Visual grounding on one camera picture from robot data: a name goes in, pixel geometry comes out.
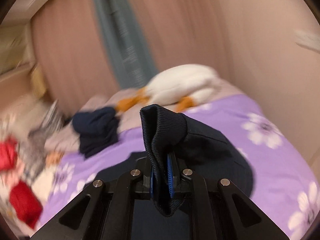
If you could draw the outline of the dark navy zip jacket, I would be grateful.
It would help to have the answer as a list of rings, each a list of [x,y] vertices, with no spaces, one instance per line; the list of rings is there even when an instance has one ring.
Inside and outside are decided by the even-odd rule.
[[[140,111],[145,151],[133,152],[97,175],[116,181],[99,198],[85,239],[252,239],[255,213],[247,206],[253,173],[218,130],[159,105]],[[171,198],[167,158],[173,153],[193,170],[191,190]],[[130,171],[148,157],[153,197],[135,199]]]

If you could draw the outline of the folded navy clothes stack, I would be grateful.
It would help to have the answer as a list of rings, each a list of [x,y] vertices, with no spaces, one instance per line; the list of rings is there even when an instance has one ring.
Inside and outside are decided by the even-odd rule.
[[[86,159],[118,142],[119,119],[113,107],[78,112],[72,118],[72,126],[80,135],[79,151]]]

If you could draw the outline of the pink quilt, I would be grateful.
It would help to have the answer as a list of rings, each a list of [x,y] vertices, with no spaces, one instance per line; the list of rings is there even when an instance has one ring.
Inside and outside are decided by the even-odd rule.
[[[113,96],[111,96],[109,99],[103,95],[96,95],[92,98],[90,98],[86,104],[83,105],[83,107],[80,109],[81,112],[92,112],[97,109],[111,106],[115,107],[116,104],[123,99],[130,98],[135,95],[136,89],[129,88],[129,89],[123,89]],[[227,98],[229,96],[233,95],[240,95],[243,92],[239,90],[238,88],[234,87],[227,81],[221,82],[221,88],[218,90],[218,92],[211,96],[206,103],[198,105],[193,108],[187,109],[187,113],[196,113],[200,110],[209,110],[210,109],[210,103],[215,100],[220,100]],[[120,123],[118,126],[118,133],[127,131],[129,129],[137,128],[141,126],[141,120],[139,111],[144,105],[141,103],[138,103],[134,106],[132,106],[130,109],[128,109],[125,112],[118,112],[117,117],[120,119]],[[72,123],[69,123],[67,126],[59,130],[58,132],[55,132],[51,137],[49,137],[45,144],[44,149],[50,151],[59,151],[59,152],[76,152],[79,150],[80,146],[80,135],[76,133],[76,131],[73,129]]]

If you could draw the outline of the purple floral bed sheet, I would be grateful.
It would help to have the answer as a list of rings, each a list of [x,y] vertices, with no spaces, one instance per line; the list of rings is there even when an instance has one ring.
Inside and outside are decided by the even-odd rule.
[[[252,200],[290,239],[301,239],[319,213],[319,184],[313,172],[256,102],[234,95],[186,111],[186,115],[221,131],[246,158],[254,173]],[[118,143],[85,159],[65,155],[39,225],[44,225],[95,175],[144,150],[141,128],[121,132]]]

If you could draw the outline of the teal lettered curtain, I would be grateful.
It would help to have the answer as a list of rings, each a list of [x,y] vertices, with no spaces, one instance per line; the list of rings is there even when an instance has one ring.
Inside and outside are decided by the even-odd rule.
[[[158,70],[128,0],[94,0],[106,52],[121,88],[142,88]]]

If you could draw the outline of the grey plaid pillow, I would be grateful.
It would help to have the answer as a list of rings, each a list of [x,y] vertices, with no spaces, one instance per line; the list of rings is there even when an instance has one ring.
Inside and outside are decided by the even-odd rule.
[[[28,134],[28,143],[24,148],[24,180],[32,184],[46,165],[48,151],[44,149],[46,140],[63,127],[63,114],[57,100],[50,106],[39,127]]]

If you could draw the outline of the red puffer jacket near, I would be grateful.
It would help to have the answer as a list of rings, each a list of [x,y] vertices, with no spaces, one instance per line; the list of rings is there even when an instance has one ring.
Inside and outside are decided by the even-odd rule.
[[[16,211],[17,218],[30,228],[35,229],[43,207],[25,182],[20,180],[18,184],[11,189],[9,202]]]

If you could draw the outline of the red puffer jacket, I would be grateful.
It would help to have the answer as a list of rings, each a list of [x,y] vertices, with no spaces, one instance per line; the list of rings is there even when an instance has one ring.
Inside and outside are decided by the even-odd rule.
[[[17,218],[30,228],[35,229],[43,207],[25,182],[20,180],[18,184],[11,189],[9,202],[16,211]]]
[[[8,171],[15,167],[17,161],[17,141],[9,137],[0,143],[0,171]]]

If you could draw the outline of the red puffer jacket far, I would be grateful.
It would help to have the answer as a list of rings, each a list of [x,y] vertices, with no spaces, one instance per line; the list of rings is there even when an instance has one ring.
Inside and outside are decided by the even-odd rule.
[[[15,167],[17,161],[17,141],[9,137],[0,143],[0,171],[8,171]]]

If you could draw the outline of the beige fringed hanging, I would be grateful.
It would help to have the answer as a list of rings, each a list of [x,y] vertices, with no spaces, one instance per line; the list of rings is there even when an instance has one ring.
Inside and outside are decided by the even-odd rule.
[[[30,72],[30,84],[33,91],[33,94],[38,98],[44,97],[48,87],[46,84],[46,79],[42,72],[42,68],[39,64],[35,65]]]

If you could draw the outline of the pink curtain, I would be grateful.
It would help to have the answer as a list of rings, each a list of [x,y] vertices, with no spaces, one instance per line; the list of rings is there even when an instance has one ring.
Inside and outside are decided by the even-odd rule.
[[[230,79],[230,48],[215,0],[128,0],[158,72],[198,63]],[[122,88],[102,39],[94,0],[49,0],[31,19],[49,92],[72,115],[91,97]]]

